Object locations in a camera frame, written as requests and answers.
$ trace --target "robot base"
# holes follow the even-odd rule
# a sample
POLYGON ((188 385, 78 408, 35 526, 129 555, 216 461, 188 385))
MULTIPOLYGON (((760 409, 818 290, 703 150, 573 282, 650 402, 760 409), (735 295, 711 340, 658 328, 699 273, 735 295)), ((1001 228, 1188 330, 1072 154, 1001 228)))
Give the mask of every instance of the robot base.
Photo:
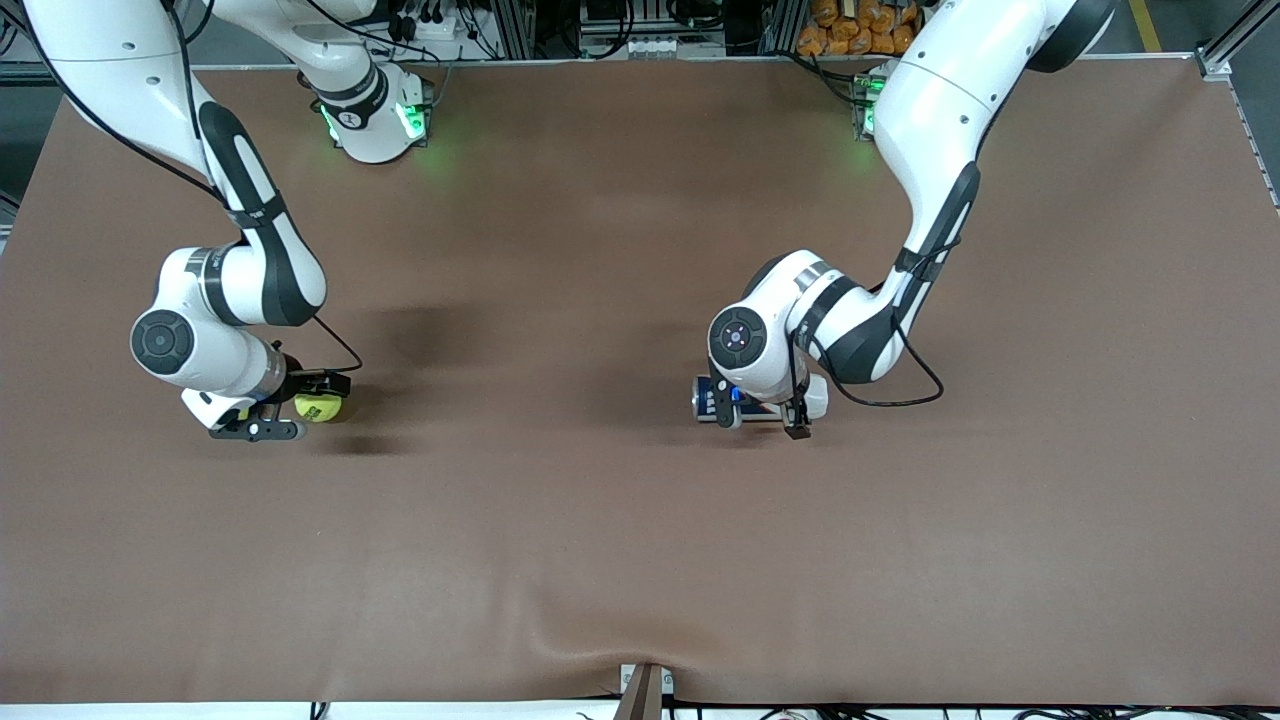
POLYGON ((390 87, 383 106, 369 118, 366 127, 344 127, 325 113, 334 147, 371 165, 389 163, 410 147, 426 147, 435 102, 435 86, 431 82, 396 65, 378 67, 385 73, 390 87))

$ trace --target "green led light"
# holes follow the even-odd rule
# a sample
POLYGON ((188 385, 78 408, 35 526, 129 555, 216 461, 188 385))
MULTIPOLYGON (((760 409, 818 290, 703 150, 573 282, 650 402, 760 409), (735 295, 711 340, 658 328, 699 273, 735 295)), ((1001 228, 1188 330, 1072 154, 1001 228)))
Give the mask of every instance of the green led light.
POLYGON ((422 120, 422 110, 420 108, 412 105, 406 108, 404 105, 397 102, 396 114, 399 115, 401 124, 404 126, 404 132, 408 133, 411 138, 417 140, 426 132, 424 127, 425 123, 422 120))
POLYGON ((333 118, 329 117, 329 110, 326 110, 324 105, 320 106, 320 114, 324 117, 325 124, 329 126, 329 137, 332 137, 334 142, 338 142, 338 131, 334 129, 333 118))

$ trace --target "blue can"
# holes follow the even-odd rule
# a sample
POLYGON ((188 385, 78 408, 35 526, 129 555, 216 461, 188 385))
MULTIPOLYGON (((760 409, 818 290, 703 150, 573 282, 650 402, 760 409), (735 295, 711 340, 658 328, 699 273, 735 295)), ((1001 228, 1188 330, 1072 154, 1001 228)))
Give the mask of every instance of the blue can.
MULTIPOLYGON (((758 402, 744 402, 739 407, 742 409, 744 423, 776 421, 782 419, 781 415, 758 402)), ((694 419, 699 423, 716 421, 716 396, 712 392, 712 379, 709 375, 698 375, 694 378, 694 419)))

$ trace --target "circular joint cap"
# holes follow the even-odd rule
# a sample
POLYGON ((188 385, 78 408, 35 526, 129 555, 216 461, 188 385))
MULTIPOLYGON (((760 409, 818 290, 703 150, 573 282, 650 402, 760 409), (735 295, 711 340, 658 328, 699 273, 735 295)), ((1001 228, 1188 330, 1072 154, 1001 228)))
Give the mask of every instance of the circular joint cap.
POLYGON ((746 307, 730 307, 712 320, 708 345, 712 359, 721 368, 736 370, 760 357, 768 337, 759 314, 746 307))
POLYGON ((177 313, 152 310, 133 324, 129 345, 143 368, 157 375, 172 375, 191 357, 191 324, 177 313))

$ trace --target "floor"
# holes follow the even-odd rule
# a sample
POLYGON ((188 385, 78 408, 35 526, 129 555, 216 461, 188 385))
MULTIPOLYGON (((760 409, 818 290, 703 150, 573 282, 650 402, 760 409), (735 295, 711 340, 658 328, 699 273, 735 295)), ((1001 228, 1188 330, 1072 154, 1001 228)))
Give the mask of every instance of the floor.
MULTIPOLYGON (((202 10, 193 0, 188 5, 188 15, 202 10)), ((1222 32, 1243 5, 1242 0, 1120 0, 1116 20, 1093 51, 1189 51, 1222 32)), ((0 58, 0 191, 19 201, 59 99, 55 88, 14 87, 6 81, 6 73, 32 59, 22 41, 0 58)), ((271 46, 216 18, 192 45, 192 60, 224 67, 287 64, 271 46)), ((1252 128, 1260 164, 1280 168, 1280 83, 1275 82, 1275 68, 1280 67, 1280 22, 1263 27, 1233 59, 1231 67, 1233 85, 1252 128)), ((0 204, 0 227, 12 222, 12 209, 0 204)))

